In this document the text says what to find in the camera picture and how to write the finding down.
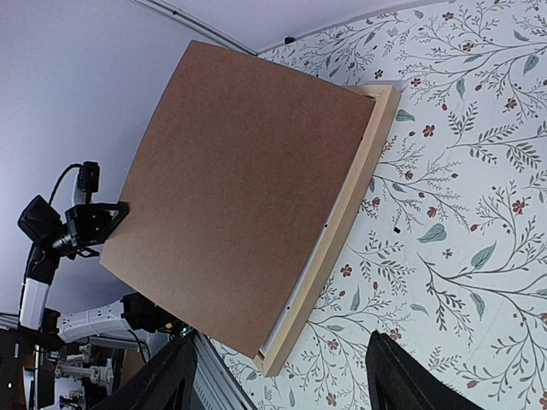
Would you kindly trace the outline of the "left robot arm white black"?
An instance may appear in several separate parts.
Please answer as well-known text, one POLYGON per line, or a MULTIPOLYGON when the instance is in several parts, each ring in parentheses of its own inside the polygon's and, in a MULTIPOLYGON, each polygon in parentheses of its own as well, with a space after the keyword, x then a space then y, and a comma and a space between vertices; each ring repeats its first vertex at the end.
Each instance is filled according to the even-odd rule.
POLYGON ((126 202, 84 202, 60 215, 42 196, 24 208, 18 227, 30 238, 20 331, 52 349, 88 337, 143 342, 175 330, 174 317, 99 267, 101 247, 129 215, 126 202))

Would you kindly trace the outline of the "brown backing board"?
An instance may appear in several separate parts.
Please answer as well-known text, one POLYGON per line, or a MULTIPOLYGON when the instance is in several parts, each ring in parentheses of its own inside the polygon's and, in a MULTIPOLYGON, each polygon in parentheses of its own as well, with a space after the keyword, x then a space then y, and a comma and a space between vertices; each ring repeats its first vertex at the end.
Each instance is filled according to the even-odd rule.
POLYGON ((257 353, 345 181, 373 100, 190 43, 150 120, 102 265, 200 332, 257 353))

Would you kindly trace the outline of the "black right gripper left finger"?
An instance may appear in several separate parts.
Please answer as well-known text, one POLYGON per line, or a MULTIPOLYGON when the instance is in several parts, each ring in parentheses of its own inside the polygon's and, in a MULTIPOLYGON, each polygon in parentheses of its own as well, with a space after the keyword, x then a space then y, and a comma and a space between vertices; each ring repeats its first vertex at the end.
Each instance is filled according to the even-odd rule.
POLYGON ((193 337, 168 342, 125 385, 94 406, 96 410, 189 409, 197 352, 193 337))

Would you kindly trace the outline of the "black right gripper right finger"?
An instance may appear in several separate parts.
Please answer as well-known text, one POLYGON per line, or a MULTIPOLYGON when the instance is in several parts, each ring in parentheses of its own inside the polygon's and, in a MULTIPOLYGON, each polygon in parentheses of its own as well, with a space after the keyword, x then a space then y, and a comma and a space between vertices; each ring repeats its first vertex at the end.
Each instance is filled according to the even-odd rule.
POLYGON ((368 341, 367 377, 372 409, 478 408, 437 380, 387 334, 378 331, 368 341))

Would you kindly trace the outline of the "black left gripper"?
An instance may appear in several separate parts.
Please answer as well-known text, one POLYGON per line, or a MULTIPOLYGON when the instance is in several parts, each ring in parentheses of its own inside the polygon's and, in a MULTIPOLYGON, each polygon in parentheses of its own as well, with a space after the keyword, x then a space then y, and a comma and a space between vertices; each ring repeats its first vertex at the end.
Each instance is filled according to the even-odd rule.
POLYGON ((73 248, 103 244, 128 215, 128 202, 75 205, 65 212, 69 242, 73 248))

